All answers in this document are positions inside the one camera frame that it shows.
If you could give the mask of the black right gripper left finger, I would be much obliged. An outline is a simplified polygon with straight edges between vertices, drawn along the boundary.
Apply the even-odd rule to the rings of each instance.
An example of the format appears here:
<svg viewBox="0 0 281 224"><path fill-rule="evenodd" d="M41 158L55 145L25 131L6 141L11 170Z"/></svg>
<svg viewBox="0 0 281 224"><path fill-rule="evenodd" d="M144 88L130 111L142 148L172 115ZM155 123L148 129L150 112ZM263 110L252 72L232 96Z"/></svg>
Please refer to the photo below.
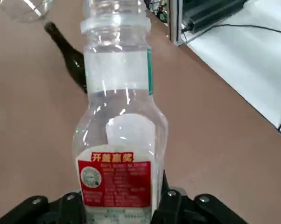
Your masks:
<svg viewBox="0 0 281 224"><path fill-rule="evenodd" d="M80 192L70 192L49 201L31 196L0 217L0 224L85 224L86 216Z"/></svg>

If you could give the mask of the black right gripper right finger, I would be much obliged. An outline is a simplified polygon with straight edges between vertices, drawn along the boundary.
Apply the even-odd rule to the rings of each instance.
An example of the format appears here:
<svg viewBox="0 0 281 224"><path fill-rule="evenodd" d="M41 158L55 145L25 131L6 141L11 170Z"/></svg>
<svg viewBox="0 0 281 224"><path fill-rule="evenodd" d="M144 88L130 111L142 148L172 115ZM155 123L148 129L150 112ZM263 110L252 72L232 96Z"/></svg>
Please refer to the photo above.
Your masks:
<svg viewBox="0 0 281 224"><path fill-rule="evenodd" d="M153 224L244 224L246 221L211 194L199 194L193 199L178 188L170 188L165 171L157 176L157 204L152 214Z"/></svg>

